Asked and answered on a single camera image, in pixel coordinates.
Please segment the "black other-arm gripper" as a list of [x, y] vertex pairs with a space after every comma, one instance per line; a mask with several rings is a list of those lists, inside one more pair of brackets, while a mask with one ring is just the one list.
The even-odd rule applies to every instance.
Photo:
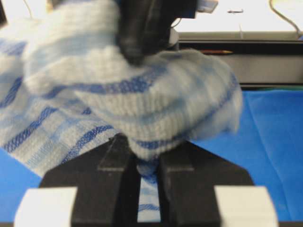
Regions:
[[168, 48], [172, 23], [194, 18], [197, 0], [120, 0], [117, 42], [132, 65]]

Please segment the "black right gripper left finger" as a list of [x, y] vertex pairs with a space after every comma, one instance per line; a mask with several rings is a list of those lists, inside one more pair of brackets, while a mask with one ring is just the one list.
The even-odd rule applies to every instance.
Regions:
[[49, 171], [41, 188], [77, 187], [73, 225], [135, 225], [141, 177], [125, 135]]

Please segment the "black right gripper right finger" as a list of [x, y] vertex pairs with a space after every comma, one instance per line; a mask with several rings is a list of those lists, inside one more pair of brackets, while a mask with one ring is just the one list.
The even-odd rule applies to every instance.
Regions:
[[248, 171], [189, 141], [160, 155], [160, 222], [164, 225], [221, 225], [216, 185], [253, 185]]

